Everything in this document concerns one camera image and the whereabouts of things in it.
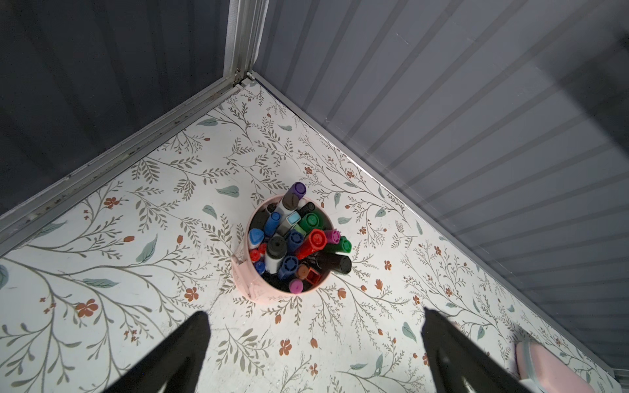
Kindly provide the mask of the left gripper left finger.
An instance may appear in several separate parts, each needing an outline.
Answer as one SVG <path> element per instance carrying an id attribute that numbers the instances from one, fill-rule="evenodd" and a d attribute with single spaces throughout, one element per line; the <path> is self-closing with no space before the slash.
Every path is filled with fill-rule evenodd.
<path id="1" fill-rule="evenodd" d="M 198 311 L 107 392 L 194 392 L 211 339 L 208 314 Z"/>

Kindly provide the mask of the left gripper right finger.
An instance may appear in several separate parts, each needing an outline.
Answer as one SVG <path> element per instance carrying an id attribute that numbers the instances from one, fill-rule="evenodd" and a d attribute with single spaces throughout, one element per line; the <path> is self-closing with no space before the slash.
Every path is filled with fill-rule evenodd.
<path id="1" fill-rule="evenodd" d="M 426 308 L 421 336 L 438 392 L 527 392 L 439 311 Z"/>

